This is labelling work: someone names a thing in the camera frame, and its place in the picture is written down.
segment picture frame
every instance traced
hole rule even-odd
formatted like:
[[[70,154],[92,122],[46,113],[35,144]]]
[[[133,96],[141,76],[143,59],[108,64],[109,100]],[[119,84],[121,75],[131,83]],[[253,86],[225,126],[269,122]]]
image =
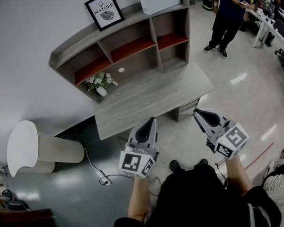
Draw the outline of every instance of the picture frame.
[[[84,4],[100,31],[124,21],[116,0],[89,0]]]

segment wooden shelf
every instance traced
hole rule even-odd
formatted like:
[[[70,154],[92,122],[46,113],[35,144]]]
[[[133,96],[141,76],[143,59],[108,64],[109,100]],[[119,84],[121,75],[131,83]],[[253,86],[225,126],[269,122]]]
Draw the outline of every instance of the wooden shelf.
[[[174,46],[176,44],[180,44],[186,41],[188,41],[188,38],[186,38],[185,36],[171,33],[171,34],[162,36],[161,39],[158,40],[158,47],[159,47],[159,50],[163,50],[163,49],[169,48],[171,46]]]
[[[143,36],[139,39],[131,41],[130,43],[122,45],[117,49],[114,49],[111,52],[111,56],[113,62],[117,62],[125,59],[126,57],[134,55],[138,52],[151,48],[155,45],[156,44],[153,42],[150,36]]]
[[[75,72],[75,84],[78,85],[82,83],[87,78],[95,75],[110,65],[111,63],[105,55],[95,59],[90,64],[87,64],[85,67]]]

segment plug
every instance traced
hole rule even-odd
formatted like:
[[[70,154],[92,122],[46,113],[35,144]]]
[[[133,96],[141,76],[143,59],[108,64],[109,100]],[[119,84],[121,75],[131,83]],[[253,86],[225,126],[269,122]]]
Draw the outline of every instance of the plug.
[[[103,185],[110,186],[112,184],[112,182],[109,180],[109,178],[101,170],[97,171],[97,175],[100,177],[100,179],[101,179],[100,182]]]

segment person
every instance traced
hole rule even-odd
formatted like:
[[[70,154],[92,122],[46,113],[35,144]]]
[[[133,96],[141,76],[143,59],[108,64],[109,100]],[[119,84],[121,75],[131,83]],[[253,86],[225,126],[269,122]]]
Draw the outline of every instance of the person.
[[[219,45],[220,54],[227,58],[227,45],[234,39],[243,22],[246,8],[253,9],[250,0],[221,0],[216,19],[213,24],[213,35],[209,45],[204,48],[210,52]]]
[[[148,181],[136,177],[128,217],[117,219],[114,226],[283,227],[277,205],[260,186],[251,188],[239,156],[225,162],[227,190],[206,159],[189,171],[171,161],[173,173],[162,184],[148,220],[145,219],[150,208]]]

